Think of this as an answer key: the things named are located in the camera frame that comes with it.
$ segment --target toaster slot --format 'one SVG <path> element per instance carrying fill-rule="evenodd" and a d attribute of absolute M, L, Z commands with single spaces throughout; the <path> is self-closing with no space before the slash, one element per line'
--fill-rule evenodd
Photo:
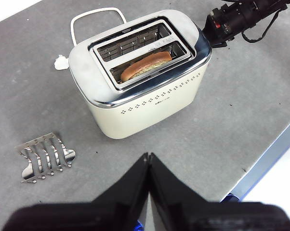
<path fill-rule="evenodd" d="M 135 77 L 131 80 L 128 80 L 127 82 L 122 83 L 120 80 L 120 75 L 121 73 L 128 68 L 130 65 L 132 65 L 133 63 L 140 61 L 141 59 L 154 54 L 154 53 L 158 53 L 158 52 L 162 52 L 162 51 L 168 51 L 172 57 L 172 60 L 167 62 L 166 64 L 163 64 L 157 68 L 154 68 L 152 70 L 149 70 L 141 75 L 139 75 L 138 77 Z M 112 77 L 114 78 L 114 80 L 118 83 L 118 84 L 130 84 L 130 83 L 134 83 L 140 79 L 143 78 L 149 78 L 154 76 L 157 73 L 160 73 L 162 70 L 166 69 L 166 68 L 171 68 L 173 64 L 178 63 L 181 60 L 184 60 L 185 58 L 189 58 L 190 55 L 187 55 L 187 51 L 181 46 L 181 44 L 177 41 L 174 41 L 170 44 L 167 44 L 163 47 L 157 48 L 151 52 L 148 52 L 144 55 L 141 55 L 137 58 L 134 58 L 133 60 L 130 60 L 128 62 L 125 62 L 121 65 L 118 65 L 112 69 L 110 69 L 110 73 L 112 74 Z"/>
<path fill-rule="evenodd" d="M 140 25 L 132 25 L 104 37 L 88 46 L 94 59 L 98 59 L 105 77 L 114 87 L 123 90 L 143 80 L 155 77 L 192 58 L 194 49 L 166 18 L 157 18 Z M 172 60 L 148 70 L 128 81 L 121 82 L 121 73 L 133 63 L 157 52 L 168 51 Z"/>
<path fill-rule="evenodd" d="M 151 26 L 120 40 L 111 42 L 97 49 L 103 61 L 108 62 L 124 54 L 153 43 L 161 38 L 169 36 L 171 32 L 163 23 Z"/>

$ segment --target toaster ventilation hole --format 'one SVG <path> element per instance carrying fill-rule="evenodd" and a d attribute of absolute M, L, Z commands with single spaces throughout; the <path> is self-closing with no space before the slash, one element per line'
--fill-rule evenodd
<path fill-rule="evenodd" d="M 184 82 L 185 84 L 188 84 L 190 81 L 193 81 L 195 78 L 197 78 L 197 77 L 199 77 L 201 74 L 200 73 L 198 73 L 196 76 L 192 76 L 192 78 L 191 79 L 186 79 L 186 81 Z M 178 86 L 175 86 L 173 89 L 169 89 L 167 92 L 163 92 L 162 94 L 161 94 L 161 96 L 165 96 L 166 94 L 170 94 L 171 92 L 172 92 L 172 90 L 177 90 L 178 89 L 178 87 L 183 87 L 184 86 L 184 83 L 181 83 L 180 85 L 178 85 Z M 155 99 L 157 100 L 158 98 L 159 98 L 160 96 L 159 95 L 156 95 L 155 96 Z M 142 102 L 142 105 L 143 106 L 145 106 L 145 104 L 148 102 L 148 103 L 151 103 L 152 101 L 153 101 L 154 99 L 152 99 L 152 98 L 150 98 L 150 99 L 148 99 L 148 101 L 143 101 Z M 140 105 L 139 104 L 136 104 L 135 105 L 135 108 L 139 108 L 140 107 Z M 121 114 L 125 114 L 127 111 L 125 111 L 125 110 L 122 110 L 121 111 Z"/>

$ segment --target cable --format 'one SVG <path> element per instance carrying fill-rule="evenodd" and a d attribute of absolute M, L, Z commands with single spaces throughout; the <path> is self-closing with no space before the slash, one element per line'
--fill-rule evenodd
<path fill-rule="evenodd" d="M 280 13 L 281 11 L 283 11 L 283 10 L 285 10 L 285 9 L 280 9 L 280 10 L 278 10 L 278 11 L 275 13 L 275 15 L 274 15 L 274 17 L 272 18 L 270 24 L 268 25 L 268 27 L 266 28 L 266 30 L 264 31 L 264 33 L 262 34 L 261 37 L 259 37 L 258 39 L 249 39 L 249 38 L 244 34 L 244 31 L 242 31 L 242 32 L 241 32 L 241 35 L 242 35 L 243 39 L 246 40 L 246 41 L 249 42 L 249 43 L 255 43 L 255 42 L 258 42 L 258 41 L 262 40 L 262 39 L 265 37 L 265 35 L 266 35 L 267 31 L 269 30 L 269 28 L 272 26 L 272 24 L 273 24 L 273 23 L 275 22 L 275 20 L 278 18 L 279 13 Z"/>
<path fill-rule="evenodd" d="M 96 9 L 96 10 L 92 10 L 92 11 L 87 11 L 87 12 L 81 13 L 78 16 L 75 16 L 71 20 L 71 23 L 70 23 L 71 38 L 72 38 L 72 42 L 73 42 L 73 45 L 74 46 L 77 45 L 76 37 L 75 37 L 75 34 L 74 34 L 74 26 L 73 26 L 74 25 L 74 22 L 76 20 L 78 20 L 79 18 L 82 18 L 82 17 L 87 16 L 89 14 L 97 13 L 97 12 L 102 12 L 102 11 L 116 11 L 120 15 L 120 17 L 122 18 L 123 22 L 124 23 L 127 23 L 127 21 L 125 19 L 125 16 L 122 14 L 122 12 L 119 9 L 115 8 L 115 7 L 106 7 L 106 8 L 101 8 L 101 9 Z"/>

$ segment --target white floor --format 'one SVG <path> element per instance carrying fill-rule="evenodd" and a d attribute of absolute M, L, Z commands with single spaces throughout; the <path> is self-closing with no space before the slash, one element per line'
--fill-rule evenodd
<path fill-rule="evenodd" d="M 0 0 L 0 21 L 41 0 Z M 243 201 L 277 205 L 290 217 L 290 148 Z"/>
<path fill-rule="evenodd" d="M 244 198 L 277 205 L 290 218 L 290 148 Z"/>
<path fill-rule="evenodd" d="M 0 21 L 14 15 L 41 0 L 0 0 Z"/>

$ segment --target blue light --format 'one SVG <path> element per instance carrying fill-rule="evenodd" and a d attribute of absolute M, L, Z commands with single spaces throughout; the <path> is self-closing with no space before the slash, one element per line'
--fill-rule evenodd
<path fill-rule="evenodd" d="M 137 225 L 134 227 L 133 231 L 144 231 L 144 226 L 141 224 L 141 222 L 137 221 Z"/>

